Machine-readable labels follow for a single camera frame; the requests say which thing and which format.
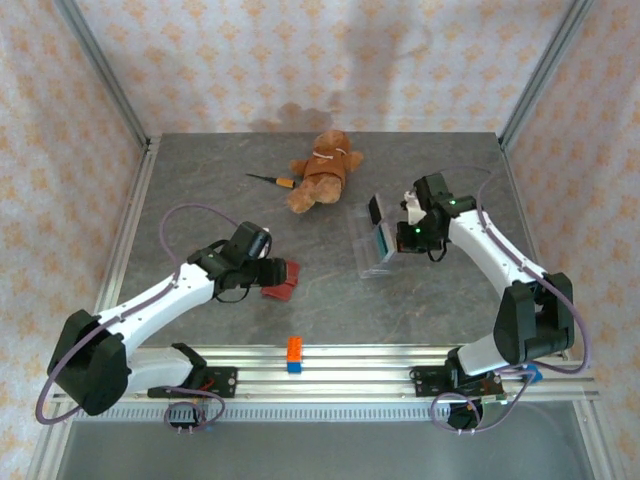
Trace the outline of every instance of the orange block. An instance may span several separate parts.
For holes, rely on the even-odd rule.
[[[302,361],[302,337],[289,337],[287,344],[287,363]]]

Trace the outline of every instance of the red sponge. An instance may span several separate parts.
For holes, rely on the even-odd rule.
[[[262,287],[260,290],[262,295],[288,302],[293,295],[293,289],[298,285],[298,273],[300,273],[300,265],[287,260],[287,280],[277,287]]]

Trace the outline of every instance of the transparent container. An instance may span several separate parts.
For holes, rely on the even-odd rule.
[[[396,273],[401,260],[396,249],[397,212],[375,194],[347,209],[347,225],[360,278]]]

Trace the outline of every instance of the blue block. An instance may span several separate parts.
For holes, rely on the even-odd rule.
[[[302,365],[300,362],[287,362],[287,372],[302,373]]]

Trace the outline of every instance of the black bracket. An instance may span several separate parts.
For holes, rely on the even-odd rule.
[[[215,393],[222,398],[234,398],[238,384],[238,369],[236,367],[205,367],[198,385],[190,385],[192,390]],[[162,387],[147,390],[149,398],[195,398],[186,393],[167,392]]]
[[[493,372],[468,378],[464,385],[454,387],[451,369],[446,366],[417,366],[409,372],[416,397],[435,397],[441,393],[459,393],[466,397],[504,395],[501,378]]]

